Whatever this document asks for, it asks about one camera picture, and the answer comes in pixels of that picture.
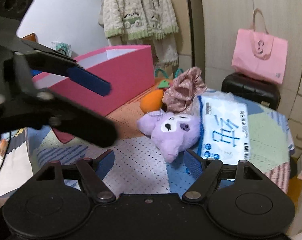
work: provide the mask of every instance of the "pink storage box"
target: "pink storage box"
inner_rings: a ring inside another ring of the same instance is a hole
[[[87,71],[111,83],[111,92],[102,97],[64,76],[42,72],[33,77],[35,86],[69,98],[94,112],[106,116],[154,85],[151,47],[119,45],[98,49],[75,58]],[[73,135],[55,130],[63,143]]]

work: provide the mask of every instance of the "blue striped fabric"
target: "blue striped fabric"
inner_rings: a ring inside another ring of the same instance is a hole
[[[51,161],[60,161],[62,165],[74,163],[85,156],[86,145],[75,145],[67,148],[51,148],[41,150],[37,154],[38,166],[42,167]]]

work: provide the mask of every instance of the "black leather ottoman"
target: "black leather ottoman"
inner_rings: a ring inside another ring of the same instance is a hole
[[[228,75],[222,82],[222,92],[260,103],[276,110],[281,100],[278,87],[275,84],[255,80],[240,73]]]

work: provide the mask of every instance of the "tissue package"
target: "tissue package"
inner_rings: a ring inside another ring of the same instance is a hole
[[[205,96],[199,96],[199,100],[202,122],[198,154],[233,165],[249,159],[246,105]]]

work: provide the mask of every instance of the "purple plush toy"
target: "purple plush toy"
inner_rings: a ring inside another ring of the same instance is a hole
[[[165,161],[173,162],[179,152],[192,147],[200,137],[200,119],[188,114],[154,111],[137,121],[138,129],[157,146]]]

